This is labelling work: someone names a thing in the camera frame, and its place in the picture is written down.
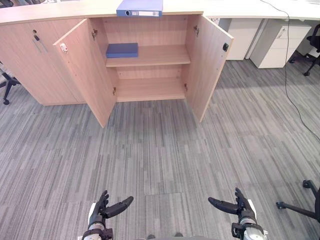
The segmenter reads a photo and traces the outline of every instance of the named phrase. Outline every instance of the white drawer cabinet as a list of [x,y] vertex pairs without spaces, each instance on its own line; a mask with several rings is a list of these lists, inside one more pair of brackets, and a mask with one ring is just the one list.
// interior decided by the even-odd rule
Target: white drawer cabinet
[[311,27],[300,20],[290,20],[288,53],[288,22],[269,19],[250,56],[259,68],[282,68],[295,52]]

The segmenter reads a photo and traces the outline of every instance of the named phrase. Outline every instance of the drawer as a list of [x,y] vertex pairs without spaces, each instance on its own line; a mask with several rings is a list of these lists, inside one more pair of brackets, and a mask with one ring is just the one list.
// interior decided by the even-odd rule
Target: drawer
[[[291,26],[289,29],[289,39],[304,39],[308,33],[310,26]],[[288,26],[283,26],[278,32],[276,39],[288,38]]]
[[[301,43],[302,39],[289,39],[289,49],[296,49]],[[288,39],[287,38],[276,38],[271,49],[287,49]]]
[[295,48],[289,48],[286,59],[286,48],[269,49],[258,68],[283,68],[283,66],[285,65],[285,60],[288,61],[295,50]]

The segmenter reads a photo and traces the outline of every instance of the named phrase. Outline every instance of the black chair base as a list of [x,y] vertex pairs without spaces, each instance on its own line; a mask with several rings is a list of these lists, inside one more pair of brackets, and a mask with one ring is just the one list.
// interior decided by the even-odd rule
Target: black chair base
[[307,217],[313,218],[315,220],[317,220],[320,223],[320,212],[319,212],[319,208],[320,208],[320,188],[317,189],[314,182],[311,180],[304,180],[302,182],[302,186],[306,189],[311,189],[313,195],[315,196],[315,212],[313,211],[308,211],[296,206],[292,206],[290,204],[287,204],[283,201],[277,201],[275,204],[277,206],[278,209],[290,209],[292,211],[295,211],[299,214],[305,215]]
[[4,105],[9,105],[9,100],[7,99],[10,89],[12,86],[15,86],[17,84],[21,84],[15,77],[10,77],[7,73],[2,73],[2,76],[4,76],[4,78],[6,79],[6,81],[0,83],[0,88],[3,88],[4,86],[6,86],[5,89],[5,94],[3,97],[3,104]]
[[310,70],[316,65],[318,64],[320,66],[320,55],[318,57],[312,56],[309,53],[307,53],[304,56],[295,56],[293,58],[291,58],[289,60],[289,63],[294,64],[296,60],[304,60],[307,62],[311,62],[311,66],[309,67],[309,69],[303,74],[304,76],[310,76]]

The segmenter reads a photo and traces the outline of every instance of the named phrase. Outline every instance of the open cabinet door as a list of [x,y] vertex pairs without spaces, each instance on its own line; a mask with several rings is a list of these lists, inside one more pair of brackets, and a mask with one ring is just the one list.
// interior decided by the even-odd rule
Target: open cabinet door
[[[114,108],[116,97],[97,39],[93,38],[93,31],[90,20],[83,19],[53,45],[92,113],[104,127]],[[67,52],[62,51],[61,44],[65,44]]]
[[231,48],[233,37],[203,15],[189,15],[185,46],[191,63],[182,66],[186,99],[201,122]]

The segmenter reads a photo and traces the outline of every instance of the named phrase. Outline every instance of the chair wheel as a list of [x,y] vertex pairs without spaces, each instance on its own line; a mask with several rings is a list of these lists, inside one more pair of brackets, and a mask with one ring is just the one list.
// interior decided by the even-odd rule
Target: chair wheel
[[304,188],[306,188],[306,189],[309,189],[309,188],[310,188],[309,181],[308,181],[308,180],[303,180],[302,186],[303,186]]
[[277,201],[275,204],[277,206],[278,209],[285,209],[285,207],[283,206],[283,201]]

